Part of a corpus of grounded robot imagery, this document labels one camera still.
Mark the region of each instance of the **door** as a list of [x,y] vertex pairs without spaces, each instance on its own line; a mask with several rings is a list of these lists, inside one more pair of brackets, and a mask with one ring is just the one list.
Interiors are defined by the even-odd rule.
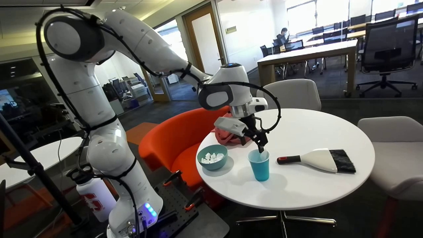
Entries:
[[226,64],[222,37],[211,4],[182,16],[192,45],[192,64],[207,74],[215,74]]

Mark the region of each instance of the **black brush handle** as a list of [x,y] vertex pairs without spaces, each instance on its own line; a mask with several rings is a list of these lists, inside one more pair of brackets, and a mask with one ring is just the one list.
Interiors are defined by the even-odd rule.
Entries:
[[300,156],[280,156],[276,159],[278,164],[292,164],[292,163],[300,163]]

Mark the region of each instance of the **white container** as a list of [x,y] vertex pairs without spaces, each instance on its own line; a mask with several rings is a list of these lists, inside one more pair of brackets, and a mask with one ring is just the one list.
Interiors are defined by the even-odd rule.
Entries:
[[77,192],[83,197],[99,223],[108,219],[108,213],[116,205],[115,197],[111,195],[104,182],[100,179],[90,179],[89,182],[78,182]]

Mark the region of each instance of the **round white table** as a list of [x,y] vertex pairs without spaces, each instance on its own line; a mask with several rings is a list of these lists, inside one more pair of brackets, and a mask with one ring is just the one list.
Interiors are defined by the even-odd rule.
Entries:
[[[30,154],[36,158],[38,163],[42,164],[44,170],[46,171],[53,166],[58,164],[61,160],[65,160],[74,151],[77,151],[81,143],[82,138],[66,138],[63,141],[53,142],[50,145],[38,147],[30,151]],[[14,162],[22,163],[24,159],[18,156],[14,159]],[[29,176],[28,171],[25,170],[9,168],[9,166],[5,163],[0,166],[0,182],[5,180],[7,190],[25,183],[30,178],[32,176]]]
[[[258,113],[263,127],[276,121],[278,112]],[[256,182],[248,163],[246,146],[227,147],[229,160],[219,171],[210,172],[197,163],[202,180],[221,196],[250,208],[266,211],[300,211],[337,201],[369,178],[374,166],[374,149],[369,138],[354,125],[320,112],[283,109],[278,127],[268,135],[270,179]],[[201,143],[200,150],[218,145],[214,133]],[[345,150],[356,166],[356,174],[325,174],[303,164],[279,166],[276,158],[303,155],[316,149]]]

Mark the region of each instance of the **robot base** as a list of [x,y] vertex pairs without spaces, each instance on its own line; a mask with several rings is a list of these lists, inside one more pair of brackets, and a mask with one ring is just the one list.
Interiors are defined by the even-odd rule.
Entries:
[[[170,238],[181,232],[196,216],[197,209],[185,209],[188,199],[173,184],[164,186],[160,183],[155,191],[164,201],[164,207],[159,215],[159,221],[147,231],[148,238]],[[107,237],[116,237],[107,228]]]

